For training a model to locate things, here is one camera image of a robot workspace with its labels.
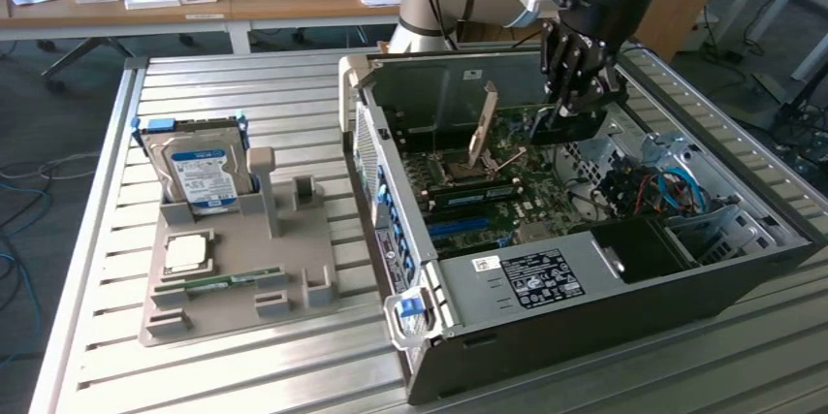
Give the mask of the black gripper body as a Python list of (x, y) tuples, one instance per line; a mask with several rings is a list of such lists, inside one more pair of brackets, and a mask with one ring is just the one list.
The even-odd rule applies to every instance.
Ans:
[(652, 0), (564, 0), (568, 9), (560, 14), (561, 31), (578, 33), (593, 44), (602, 43), (614, 56), (633, 35)]

